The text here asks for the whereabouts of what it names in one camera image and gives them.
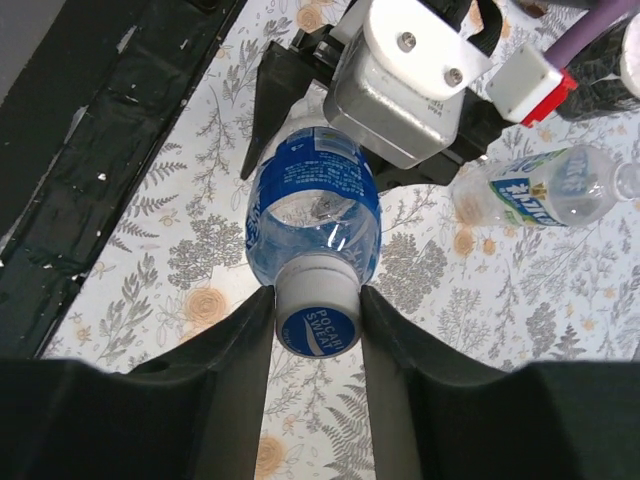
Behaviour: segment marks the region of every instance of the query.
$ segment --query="black tape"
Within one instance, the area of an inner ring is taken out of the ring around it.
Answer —
[[[42,351],[244,3],[203,10],[152,0],[131,22],[126,49],[1,253],[0,355]],[[57,127],[62,143],[67,127]],[[12,141],[37,138],[36,131]]]

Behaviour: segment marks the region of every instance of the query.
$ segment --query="white connector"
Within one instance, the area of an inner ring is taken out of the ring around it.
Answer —
[[[535,47],[524,44],[487,85],[487,94],[505,120],[521,123],[563,81],[563,74]]]

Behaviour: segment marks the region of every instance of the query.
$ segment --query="screw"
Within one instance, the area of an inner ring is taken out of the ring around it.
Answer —
[[[444,74],[444,79],[450,87],[457,87],[464,79],[462,72],[457,68],[452,68]]]
[[[403,52],[410,52],[416,46],[415,35],[411,32],[404,32],[400,35],[400,38],[398,38],[398,46]]]

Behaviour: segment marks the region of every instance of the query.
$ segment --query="black panel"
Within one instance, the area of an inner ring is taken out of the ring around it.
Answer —
[[[640,478],[640,364],[546,362],[506,374],[415,326],[374,289],[361,299],[378,480]]]
[[[46,344],[243,5],[64,6],[0,109],[3,228],[43,179],[1,253],[0,355]]]
[[[0,478],[251,480],[273,289],[128,375],[0,361]]]

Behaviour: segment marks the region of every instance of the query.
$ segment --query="clear plastic bottle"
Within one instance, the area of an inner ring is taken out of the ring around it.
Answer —
[[[576,146],[470,170],[454,180],[451,194],[468,225],[579,227],[640,197],[640,165]]]
[[[285,348],[327,358],[353,347],[360,287],[373,275],[381,236],[377,191],[358,146],[327,127],[289,135],[257,169],[246,227],[249,265],[276,288]]]
[[[273,157],[278,145],[292,133],[309,127],[330,127],[322,111],[326,96],[327,90],[324,87],[311,83],[304,98],[293,104],[282,127],[265,147],[260,163]]]

